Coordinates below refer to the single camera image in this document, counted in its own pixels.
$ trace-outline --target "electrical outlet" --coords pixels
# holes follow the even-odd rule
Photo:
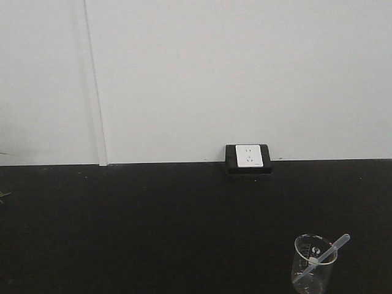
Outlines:
[[[238,167],[262,167],[260,145],[235,145]]]

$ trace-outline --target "plant leaf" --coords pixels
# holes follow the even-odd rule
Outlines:
[[[4,196],[10,195],[10,194],[11,194],[11,192],[6,192],[6,193],[0,192],[0,197],[4,197]]]

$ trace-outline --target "white wall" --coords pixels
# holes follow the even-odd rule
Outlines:
[[[392,2],[87,0],[108,161],[392,157]]]
[[[13,154],[0,165],[98,163],[83,12],[83,1],[0,1],[0,152]]]

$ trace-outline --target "beaker printed logo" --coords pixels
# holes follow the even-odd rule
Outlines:
[[[314,253],[314,254],[320,254],[320,249],[319,248],[317,248],[317,247],[313,247],[312,248],[312,252]]]

